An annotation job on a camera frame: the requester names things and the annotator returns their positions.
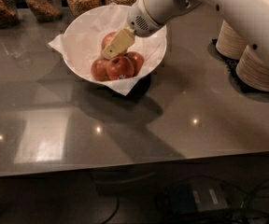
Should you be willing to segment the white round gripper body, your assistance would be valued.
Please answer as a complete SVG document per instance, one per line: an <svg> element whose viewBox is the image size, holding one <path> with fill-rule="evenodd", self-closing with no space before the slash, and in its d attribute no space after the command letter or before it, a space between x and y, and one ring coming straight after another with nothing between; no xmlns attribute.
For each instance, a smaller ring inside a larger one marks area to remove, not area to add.
<svg viewBox="0 0 269 224"><path fill-rule="evenodd" d="M127 25L138 37L149 37L163 28L161 24L151 18L144 5L144 0L136 0L129 8Z"/></svg>

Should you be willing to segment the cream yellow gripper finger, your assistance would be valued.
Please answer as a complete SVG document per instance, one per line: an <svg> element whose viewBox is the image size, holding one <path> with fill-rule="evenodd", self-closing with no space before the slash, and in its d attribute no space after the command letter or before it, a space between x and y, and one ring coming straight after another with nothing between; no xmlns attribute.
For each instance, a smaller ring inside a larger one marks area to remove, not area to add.
<svg viewBox="0 0 269 224"><path fill-rule="evenodd" d="M129 47L135 43L134 32L129 28L120 28L113 38L109 41L104 49L102 49L101 54L106 59L111 59L122 53L126 52Z"/></svg>

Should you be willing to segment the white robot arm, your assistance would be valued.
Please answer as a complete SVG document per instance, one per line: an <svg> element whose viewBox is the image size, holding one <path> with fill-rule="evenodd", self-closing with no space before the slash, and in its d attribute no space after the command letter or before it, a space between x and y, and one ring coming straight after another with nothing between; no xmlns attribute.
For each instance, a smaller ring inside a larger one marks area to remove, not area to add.
<svg viewBox="0 0 269 224"><path fill-rule="evenodd" d="M103 56L111 59L122 54L137 37L155 34L199 3L214 8L269 65L269 0L137 0L129 8L126 22L103 49Z"/></svg>

